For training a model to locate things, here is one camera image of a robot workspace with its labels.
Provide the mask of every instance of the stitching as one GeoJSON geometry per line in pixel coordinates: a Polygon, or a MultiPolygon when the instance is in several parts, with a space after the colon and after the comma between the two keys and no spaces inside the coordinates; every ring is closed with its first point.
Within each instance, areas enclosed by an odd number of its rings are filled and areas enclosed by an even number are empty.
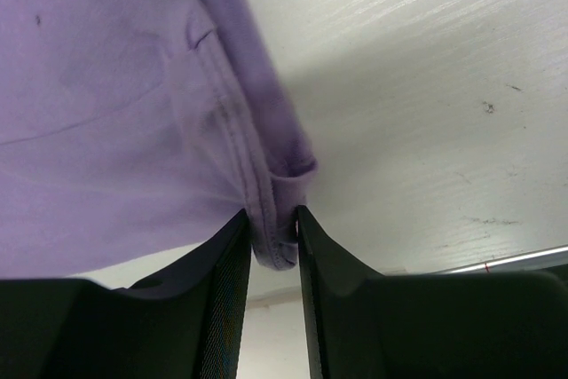
{"type": "MultiPolygon", "coordinates": [[[[208,55],[210,56],[212,66],[216,69],[216,71],[217,71],[216,75],[219,77],[219,80],[224,85],[225,91],[227,93],[234,92],[234,89],[231,87],[231,84],[229,84],[226,81],[225,74],[222,72],[223,68],[220,67],[218,62],[217,62],[217,58],[216,58],[217,53],[215,52],[215,50],[214,49],[207,49],[206,52],[204,52],[204,53],[208,53],[208,55]]],[[[200,64],[204,68],[206,68],[206,70],[209,72],[209,68],[207,67],[207,65],[205,63],[201,62],[201,60],[200,60],[200,64]]],[[[247,188],[246,179],[244,178],[244,168],[243,168],[242,163],[241,163],[241,156],[239,154],[239,150],[237,149],[237,145],[236,145],[236,141],[235,141],[235,133],[231,129],[231,124],[230,124],[229,116],[228,116],[228,113],[227,113],[226,105],[224,104],[222,97],[219,96],[219,92],[218,92],[217,88],[214,88],[214,89],[215,89],[217,100],[218,100],[219,105],[221,106],[221,110],[223,112],[223,119],[225,120],[225,127],[229,130],[229,133],[230,133],[230,136],[231,136],[231,143],[233,144],[233,151],[236,152],[237,162],[239,163],[239,167],[241,168],[241,182],[242,182],[243,187],[245,188],[245,192],[246,192],[245,193],[245,197],[246,197],[245,203],[249,207],[250,206],[249,190],[247,188]]],[[[245,132],[243,132],[243,139],[244,139],[245,144],[248,146],[249,143],[247,141],[247,134],[245,132]]],[[[253,175],[255,176],[255,179],[258,183],[259,179],[258,179],[258,170],[257,170],[256,164],[255,164],[255,162],[252,161],[252,159],[250,159],[250,157],[249,157],[249,160],[250,160],[250,163],[251,163],[251,169],[252,169],[253,175]]],[[[262,186],[258,186],[257,188],[258,188],[258,192],[259,192],[258,203],[259,203],[262,215],[263,215],[262,225],[263,225],[264,234],[266,235],[266,237],[269,239],[270,243],[273,246],[276,246],[276,247],[279,248],[280,244],[276,241],[275,236],[273,235],[273,233],[269,233],[268,229],[267,229],[268,228],[267,227],[268,221],[266,219],[267,218],[272,219],[272,221],[273,221],[274,218],[272,217],[271,212],[265,206],[265,201],[264,201],[264,197],[263,197],[263,193],[262,193],[262,186]]],[[[264,245],[264,246],[265,246],[264,253],[266,253],[268,256],[270,256],[272,262],[277,266],[277,268],[281,268],[283,266],[283,263],[282,263],[282,257],[280,256],[280,253],[278,251],[276,251],[275,253],[272,253],[268,249],[268,245],[264,245]]]]}
{"type": "MultiPolygon", "coordinates": [[[[211,57],[212,57],[212,59],[213,59],[214,61],[215,61],[215,59],[216,59],[216,58],[215,58],[215,55],[216,55],[216,53],[212,51],[212,52],[211,52],[211,57]]],[[[227,82],[226,77],[225,77],[225,74],[224,74],[224,73],[219,73],[219,75],[220,75],[221,81],[223,82],[223,84],[224,84],[225,88],[227,89],[227,91],[232,91],[232,87],[231,87],[231,85],[227,82]]],[[[247,141],[247,133],[245,133],[245,132],[243,132],[243,139],[245,140],[245,144],[248,146],[248,145],[249,145],[249,142],[247,141]]],[[[259,174],[258,174],[258,169],[257,169],[257,167],[256,167],[256,163],[253,162],[252,159],[250,159],[250,163],[251,163],[253,175],[255,176],[255,181],[256,181],[257,183],[259,183],[260,180],[258,179],[258,175],[259,175],[259,174]]],[[[257,188],[258,188],[258,204],[260,205],[260,209],[261,209],[262,215],[263,215],[263,229],[264,229],[264,234],[265,234],[266,237],[270,240],[270,243],[271,243],[273,246],[276,246],[276,247],[279,248],[279,247],[281,247],[281,244],[280,244],[278,241],[276,241],[276,238],[275,238],[274,233],[269,233],[269,227],[268,227],[268,224],[267,224],[268,222],[271,222],[271,220],[272,220],[272,222],[273,222],[274,224],[276,224],[276,218],[272,217],[270,210],[268,210],[268,209],[266,208],[265,201],[264,201],[264,197],[263,197],[263,193],[262,193],[262,186],[261,186],[261,185],[258,185],[257,188]]],[[[282,265],[283,265],[283,263],[282,263],[282,257],[280,256],[280,253],[279,253],[278,251],[276,251],[275,253],[272,253],[268,248],[267,248],[267,253],[268,253],[268,255],[271,257],[273,263],[274,263],[277,267],[281,268],[282,265]]]]}

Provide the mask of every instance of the white painted wood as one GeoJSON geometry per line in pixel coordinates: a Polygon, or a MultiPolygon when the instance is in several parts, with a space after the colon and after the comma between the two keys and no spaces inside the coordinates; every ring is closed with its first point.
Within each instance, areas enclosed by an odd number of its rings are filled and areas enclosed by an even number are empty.
{"type": "Polygon", "coordinates": [[[568,241],[568,0],[249,0],[364,262],[442,270],[568,241]]]}
{"type": "Polygon", "coordinates": [[[308,379],[304,308],[300,301],[245,313],[238,379],[308,379]]]}

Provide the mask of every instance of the textured black surface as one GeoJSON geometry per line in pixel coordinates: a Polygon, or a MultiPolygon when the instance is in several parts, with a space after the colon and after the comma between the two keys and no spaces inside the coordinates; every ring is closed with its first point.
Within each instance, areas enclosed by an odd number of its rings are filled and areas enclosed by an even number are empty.
{"type": "Polygon", "coordinates": [[[0,280],[0,378],[234,378],[249,267],[242,211],[132,288],[0,280]]]}
{"type": "Polygon", "coordinates": [[[307,208],[298,217],[314,379],[568,377],[568,288],[554,275],[385,277],[307,208]]]}
{"type": "Polygon", "coordinates": [[[217,284],[207,310],[208,329],[199,377],[234,378],[237,375],[242,323],[249,286],[250,245],[236,241],[214,271],[217,284]]]}

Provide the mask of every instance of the lavender shirt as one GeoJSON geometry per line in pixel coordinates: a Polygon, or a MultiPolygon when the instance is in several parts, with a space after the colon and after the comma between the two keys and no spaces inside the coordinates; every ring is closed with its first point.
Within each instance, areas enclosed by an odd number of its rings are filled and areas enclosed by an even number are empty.
{"type": "Polygon", "coordinates": [[[316,162],[244,0],[0,0],[0,277],[207,240],[296,262],[316,162]]]}

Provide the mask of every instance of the stain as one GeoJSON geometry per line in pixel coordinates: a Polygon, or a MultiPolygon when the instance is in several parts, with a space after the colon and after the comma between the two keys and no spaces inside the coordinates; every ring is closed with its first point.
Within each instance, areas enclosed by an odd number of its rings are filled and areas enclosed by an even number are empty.
{"type": "Polygon", "coordinates": [[[465,182],[467,182],[468,184],[471,185],[471,181],[470,181],[469,179],[467,179],[467,178],[465,177],[465,175],[463,175],[462,173],[460,173],[460,172],[454,172],[454,174],[456,174],[458,177],[461,177],[461,179],[463,179],[465,182]]]}
{"type": "Polygon", "coordinates": [[[519,221],[508,221],[506,219],[497,219],[492,217],[491,219],[481,219],[480,217],[465,217],[473,224],[483,224],[483,225],[521,225],[519,221]]]}
{"type": "Polygon", "coordinates": [[[462,240],[462,241],[457,241],[456,243],[452,243],[452,244],[443,244],[441,246],[436,246],[434,249],[449,249],[449,248],[456,248],[458,246],[463,246],[464,244],[470,244],[470,243],[475,243],[476,241],[483,241],[485,239],[489,239],[491,238],[491,234],[490,233],[485,233],[479,237],[476,237],[474,239],[467,239],[467,240],[462,240]]]}
{"type": "Polygon", "coordinates": [[[483,106],[486,113],[493,114],[495,112],[495,106],[493,104],[484,101],[483,106]]]}
{"type": "Polygon", "coordinates": [[[505,86],[507,86],[508,88],[514,89],[517,92],[523,91],[521,88],[519,88],[518,86],[515,86],[514,84],[506,84],[505,86]]]}

